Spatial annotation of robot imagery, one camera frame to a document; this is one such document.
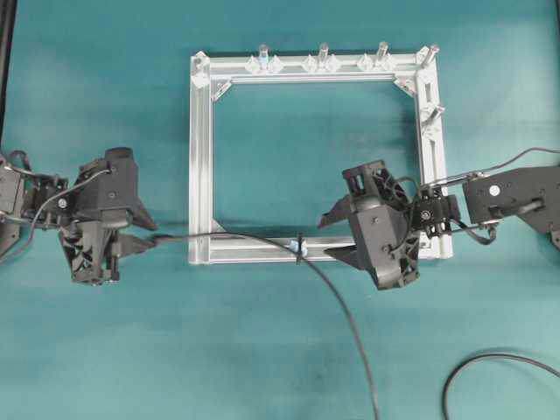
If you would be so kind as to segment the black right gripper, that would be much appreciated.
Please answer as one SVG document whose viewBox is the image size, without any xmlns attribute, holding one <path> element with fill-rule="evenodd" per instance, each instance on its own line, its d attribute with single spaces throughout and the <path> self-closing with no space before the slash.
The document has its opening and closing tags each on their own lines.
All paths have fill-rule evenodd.
<svg viewBox="0 0 560 420">
<path fill-rule="evenodd" d="M 411 198 L 384 162 L 342 172 L 349 194 L 321 215 L 318 228 L 348 220 L 354 244 L 324 253 L 366 271 L 379 290 L 402 288 L 417 279 L 417 236 L 411 232 Z"/>
</svg>

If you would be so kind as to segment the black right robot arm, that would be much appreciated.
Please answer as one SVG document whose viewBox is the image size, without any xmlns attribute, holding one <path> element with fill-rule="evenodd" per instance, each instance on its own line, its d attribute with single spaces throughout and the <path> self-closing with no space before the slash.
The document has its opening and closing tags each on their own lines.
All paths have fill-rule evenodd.
<svg viewBox="0 0 560 420">
<path fill-rule="evenodd" d="M 559 243 L 559 169 L 525 167 L 493 176 L 467 175 L 459 180 L 469 213 L 461 220 L 455 196 L 438 183 L 418 185 L 413 195 L 403 188 L 381 160 L 342 173 L 348 193 L 322 215 L 325 227 L 346 220 L 353 244 L 329 248 L 326 254 L 366 271 L 379 290 L 402 288 L 418 276 L 421 237 L 453 234 L 452 226 L 480 244 L 496 238 L 497 224 L 517 217 Z"/>
</svg>

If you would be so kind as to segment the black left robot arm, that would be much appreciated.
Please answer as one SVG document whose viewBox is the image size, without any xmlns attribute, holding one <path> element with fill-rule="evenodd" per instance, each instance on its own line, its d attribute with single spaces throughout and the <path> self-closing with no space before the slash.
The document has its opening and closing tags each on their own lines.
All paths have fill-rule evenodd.
<svg viewBox="0 0 560 420">
<path fill-rule="evenodd" d="M 1 157 L 1 260 L 25 252 L 14 247 L 23 227 L 58 233 L 73 282 L 101 285 L 119 280 L 120 259 L 154 248 L 125 229 L 157 228 L 138 195 L 138 167 L 127 147 L 105 151 L 80 167 L 70 184 L 32 170 L 21 150 Z"/>
</svg>

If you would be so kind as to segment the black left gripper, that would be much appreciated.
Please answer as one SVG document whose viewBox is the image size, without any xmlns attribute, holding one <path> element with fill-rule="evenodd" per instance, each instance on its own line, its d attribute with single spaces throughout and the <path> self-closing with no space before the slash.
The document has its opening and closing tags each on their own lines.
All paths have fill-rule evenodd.
<svg viewBox="0 0 560 420">
<path fill-rule="evenodd" d="M 120 259 L 155 247 L 153 241 L 122 232 L 132 224 L 158 229 L 138 198 L 137 180 L 133 151 L 126 147 L 109 149 L 103 158 L 80 169 L 84 186 L 71 195 L 70 215 L 59 230 L 73 282 L 118 281 Z"/>
</svg>

